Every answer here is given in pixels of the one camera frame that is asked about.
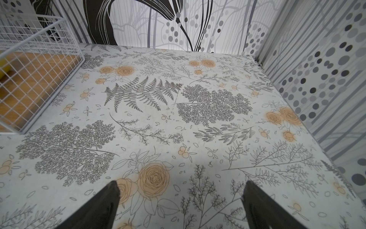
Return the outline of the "yellow trash bag roll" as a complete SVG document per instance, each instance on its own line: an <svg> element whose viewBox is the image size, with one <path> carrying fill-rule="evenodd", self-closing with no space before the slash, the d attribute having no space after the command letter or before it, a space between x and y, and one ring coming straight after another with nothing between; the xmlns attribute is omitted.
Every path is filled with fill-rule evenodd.
<svg viewBox="0 0 366 229"><path fill-rule="evenodd" d="M0 60L0 79L2 79L11 69L11 66L6 58Z"/></svg>

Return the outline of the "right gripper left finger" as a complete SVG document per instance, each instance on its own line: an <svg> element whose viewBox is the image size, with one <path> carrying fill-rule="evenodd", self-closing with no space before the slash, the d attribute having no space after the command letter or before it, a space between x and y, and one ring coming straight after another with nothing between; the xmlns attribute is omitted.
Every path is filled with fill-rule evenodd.
<svg viewBox="0 0 366 229"><path fill-rule="evenodd" d="M58 229L111 229L120 201L116 181L111 181L62 222Z"/></svg>

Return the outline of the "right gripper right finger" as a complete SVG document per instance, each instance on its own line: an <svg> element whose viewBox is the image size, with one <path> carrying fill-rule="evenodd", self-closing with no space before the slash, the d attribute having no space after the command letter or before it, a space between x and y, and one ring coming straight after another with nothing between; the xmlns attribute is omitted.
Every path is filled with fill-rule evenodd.
<svg viewBox="0 0 366 229"><path fill-rule="evenodd" d="M252 181L246 182L241 200L251 229L305 228Z"/></svg>

